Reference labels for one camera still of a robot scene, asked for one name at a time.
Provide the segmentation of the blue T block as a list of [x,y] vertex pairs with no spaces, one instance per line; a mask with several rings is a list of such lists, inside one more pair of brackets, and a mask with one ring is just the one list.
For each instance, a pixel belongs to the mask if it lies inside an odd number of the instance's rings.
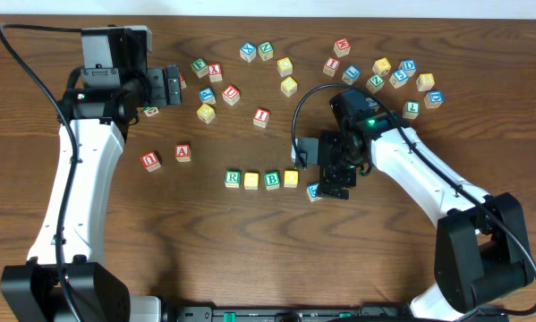
[[312,183],[307,186],[306,192],[310,202],[314,202],[320,199],[320,197],[318,196],[318,187],[318,182]]

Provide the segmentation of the yellow o block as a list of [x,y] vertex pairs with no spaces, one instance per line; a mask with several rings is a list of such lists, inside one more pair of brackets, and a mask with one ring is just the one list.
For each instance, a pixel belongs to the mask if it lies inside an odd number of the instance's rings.
[[295,170],[285,170],[284,187],[296,188],[299,182],[299,173]]
[[259,174],[247,172],[243,177],[245,190],[257,190],[259,188]]

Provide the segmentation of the green B block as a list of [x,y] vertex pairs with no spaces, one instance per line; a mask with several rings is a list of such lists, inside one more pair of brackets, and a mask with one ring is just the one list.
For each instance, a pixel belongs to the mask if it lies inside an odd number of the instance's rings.
[[278,171],[268,172],[264,174],[264,182],[268,191],[280,188],[280,176]]

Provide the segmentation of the yellow O block front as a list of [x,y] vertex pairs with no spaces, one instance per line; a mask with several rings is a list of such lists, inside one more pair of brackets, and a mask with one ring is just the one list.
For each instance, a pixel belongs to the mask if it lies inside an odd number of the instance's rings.
[[259,188],[259,174],[247,172],[243,177],[245,190],[257,190]]

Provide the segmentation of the green R block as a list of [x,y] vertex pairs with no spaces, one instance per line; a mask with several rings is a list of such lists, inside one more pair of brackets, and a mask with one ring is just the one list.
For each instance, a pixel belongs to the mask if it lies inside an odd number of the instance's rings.
[[226,188],[240,187],[241,174],[239,171],[228,170],[225,172],[225,186]]

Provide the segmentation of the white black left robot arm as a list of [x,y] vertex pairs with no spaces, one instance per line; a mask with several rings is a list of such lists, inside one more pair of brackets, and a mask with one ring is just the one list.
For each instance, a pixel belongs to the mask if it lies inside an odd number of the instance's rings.
[[4,268],[1,293],[20,321],[174,321],[157,296],[130,294],[105,267],[111,182],[141,107],[182,102],[175,65],[75,69],[58,101],[60,154],[43,225],[23,265]]

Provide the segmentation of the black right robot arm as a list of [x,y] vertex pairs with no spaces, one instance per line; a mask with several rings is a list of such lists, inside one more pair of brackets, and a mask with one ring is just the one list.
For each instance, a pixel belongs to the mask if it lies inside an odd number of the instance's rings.
[[405,190],[437,230],[435,283],[410,302],[412,314],[447,321],[479,311],[507,314],[488,302],[536,283],[520,202],[466,181],[399,114],[378,113],[372,95],[348,89],[329,104],[339,130],[320,138],[318,194],[347,199],[355,175],[376,168]]

